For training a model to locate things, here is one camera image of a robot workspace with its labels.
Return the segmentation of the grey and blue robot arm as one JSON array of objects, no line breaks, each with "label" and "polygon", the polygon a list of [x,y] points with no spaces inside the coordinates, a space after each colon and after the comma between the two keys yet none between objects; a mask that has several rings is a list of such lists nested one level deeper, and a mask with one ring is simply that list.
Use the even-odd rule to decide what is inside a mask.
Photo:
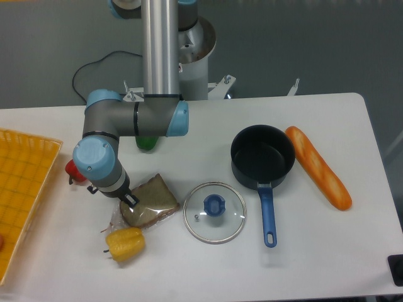
[{"label": "grey and blue robot arm", "polygon": [[188,103],[179,90],[179,32],[198,21],[196,1],[109,1],[118,18],[143,24],[142,101],[126,101],[107,89],[91,92],[82,139],[72,159],[78,171],[105,196],[133,208],[130,179],[118,160],[120,137],[179,137],[188,132]]}]

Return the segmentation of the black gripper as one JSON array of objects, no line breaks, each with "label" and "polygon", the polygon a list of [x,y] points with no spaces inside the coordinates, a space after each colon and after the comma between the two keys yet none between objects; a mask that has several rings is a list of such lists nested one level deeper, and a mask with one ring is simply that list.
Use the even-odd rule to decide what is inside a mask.
[{"label": "black gripper", "polygon": [[130,208],[134,208],[139,202],[139,199],[134,196],[128,188],[120,188],[115,191],[109,192],[108,196],[110,198],[118,198],[120,201],[123,201],[125,204],[127,204]]}]

